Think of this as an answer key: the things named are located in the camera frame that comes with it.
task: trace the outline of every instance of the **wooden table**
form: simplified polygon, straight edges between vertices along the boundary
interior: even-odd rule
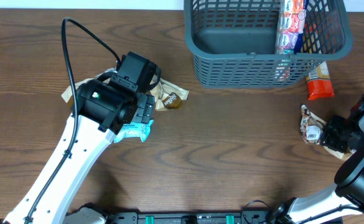
[[[163,78],[191,90],[179,110],[157,111],[151,135],[124,139],[98,159],[70,210],[87,202],[111,211],[239,210],[271,205],[330,185],[342,161],[301,139],[301,104],[329,119],[348,116],[364,93],[364,13],[350,13],[351,54],[329,62],[335,98],[307,101],[306,83],[273,90],[208,90],[193,71],[182,11],[0,10],[0,218],[39,175],[70,114],[60,26],[87,26],[121,55],[141,54]],[[88,35],[69,26],[74,76],[115,63]],[[345,218],[364,223],[363,216]]]

